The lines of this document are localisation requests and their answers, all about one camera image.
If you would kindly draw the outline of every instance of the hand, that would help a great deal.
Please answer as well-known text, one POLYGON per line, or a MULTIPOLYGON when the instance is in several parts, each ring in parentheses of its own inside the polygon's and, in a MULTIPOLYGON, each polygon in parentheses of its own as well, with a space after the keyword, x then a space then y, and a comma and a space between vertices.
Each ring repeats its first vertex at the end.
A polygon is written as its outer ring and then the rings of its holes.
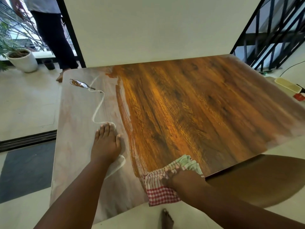
POLYGON ((203 177, 193 170, 183 170, 176 165, 175 170, 165 169, 166 176, 159 176, 161 183, 173 188, 182 201, 188 203, 191 196, 198 190, 209 186, 203 177))
POLYGON ((95 132, 91 149, 91 161, 105 159, 109 165, 116 160, 121 152, 121 135, 115 135, 114 125, 101 125, 95 132))
POLYGON ((23 14, 22 14, 22 12, 21 12, 21 10, 23 10, 24 8, 23 8, 23 6, 22 6, 20 0, 10 0, 10 1, 11 1, 11 5, 12 5, 12 7, 13 7, 14 12, 15 12, 19 17, 21 17, 21 19, 24 20, 24 16, 23 16, 23 14))

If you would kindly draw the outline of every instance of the table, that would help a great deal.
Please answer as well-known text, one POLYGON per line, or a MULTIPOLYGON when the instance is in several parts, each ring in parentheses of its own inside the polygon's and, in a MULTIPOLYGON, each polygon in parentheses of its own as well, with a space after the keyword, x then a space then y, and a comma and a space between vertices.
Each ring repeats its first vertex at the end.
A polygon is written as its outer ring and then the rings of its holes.
POLYGON ((124 146, 95 223, 146 202, 143 175, 183 154, 207 177, 305 134, 305 109, 233 55, 67 71, 51 204, 89 162, 102 122, 115 124, 124 146))

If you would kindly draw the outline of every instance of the leg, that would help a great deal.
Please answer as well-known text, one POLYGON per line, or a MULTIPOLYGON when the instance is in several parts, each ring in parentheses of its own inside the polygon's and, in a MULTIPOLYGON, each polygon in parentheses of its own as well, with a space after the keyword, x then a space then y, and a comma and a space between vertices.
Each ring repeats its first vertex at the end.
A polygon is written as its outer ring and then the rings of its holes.
POLYGON ((173 219, 166 209, 163 209, 161 212, 161 228, 173 229, 173 219))
POLYGON ((31 13, 36 21, 40 36, 58 59, 59 67, 63 69, 63 71, 77 68, 78 63, 66 40, 61 25, 61 15, 37 11, 31 11, 31 13))

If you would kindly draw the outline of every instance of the black cable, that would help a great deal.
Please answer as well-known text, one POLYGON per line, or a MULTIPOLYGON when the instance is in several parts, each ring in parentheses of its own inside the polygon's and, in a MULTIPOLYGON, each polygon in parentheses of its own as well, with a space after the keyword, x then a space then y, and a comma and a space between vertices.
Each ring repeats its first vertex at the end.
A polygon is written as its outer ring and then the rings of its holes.
POLYGON ((291 67, 288 67, 288 68, 280 75, 280 77, 281 77, 288 69, 292 68, 292 67, 295 66, 295 65, 292 65, 291 67))

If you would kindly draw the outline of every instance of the red and white checkered cloth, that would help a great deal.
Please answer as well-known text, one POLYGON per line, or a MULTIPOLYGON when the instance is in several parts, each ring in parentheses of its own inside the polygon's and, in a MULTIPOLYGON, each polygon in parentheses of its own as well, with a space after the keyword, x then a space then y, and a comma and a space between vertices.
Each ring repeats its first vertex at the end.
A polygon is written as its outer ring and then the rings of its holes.
MULTIPOLYGON (((175 168, 175 166, 177 164, 182 166, 182 165, 184 165, 184 164, 181 164, 181 162, 180 162, 182 159, 183 159, 184 163, 185 163, 185 161, 187 161, 187 164, 194 165, 194 163, 196 163, 196 161, 193 161, 190 158, 190 156, 183 155, 181 158, 170 163, 166 167, 169 170, 172 170, 175 168)), ((199 169, 198 173, 200 175, 202 175, 198 164, 197 164, 197 166, 199 169)), ((166 167, 152 171, 144 176, 144 183, 145 183, 146 193, 147 193, 148 200, 149 200, 149 206, 157 206, 160 204, 174 203, 174 202, 178 202, 181 200, 177 195, 174 194, 174 190, 172 188, 165 187, 159 180, 159 175, 161 175, 161 174, 163 176, 165 175, 164 169, 166 167)))

